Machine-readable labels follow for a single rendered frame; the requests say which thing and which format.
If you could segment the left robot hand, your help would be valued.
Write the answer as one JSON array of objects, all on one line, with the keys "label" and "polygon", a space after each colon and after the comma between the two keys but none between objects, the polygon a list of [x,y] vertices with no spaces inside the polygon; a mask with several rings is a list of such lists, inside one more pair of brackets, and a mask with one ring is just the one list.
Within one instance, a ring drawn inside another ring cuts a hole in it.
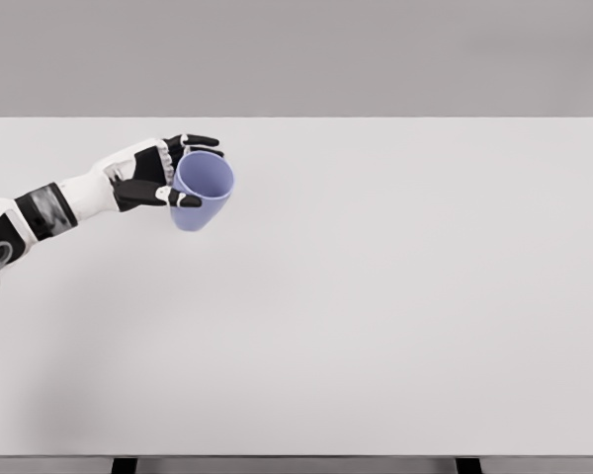
[{"label": "left robot hand", "polygon": [[181,159],[191,152],[222,158],[219,140],[183,133],[170,138],[148,138],[95,162],[112,192],[114,209],[126,212],[141,205],[198,208],[203,204],[189,192],[173,189]]}]

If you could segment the lavender blue plastic cup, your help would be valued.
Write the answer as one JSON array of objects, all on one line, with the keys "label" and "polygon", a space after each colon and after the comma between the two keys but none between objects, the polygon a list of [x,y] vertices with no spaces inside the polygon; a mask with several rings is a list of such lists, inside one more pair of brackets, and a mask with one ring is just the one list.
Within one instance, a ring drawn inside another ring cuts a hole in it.
[{"label": "lavender blue plastic cup", "polygon": [[201,199],[200,207],[172,207],[171,217],[183,231],[200,231],[221,211],[234,188],[234,173],[215,153],[193,151],[179,161],[172,188]]}]

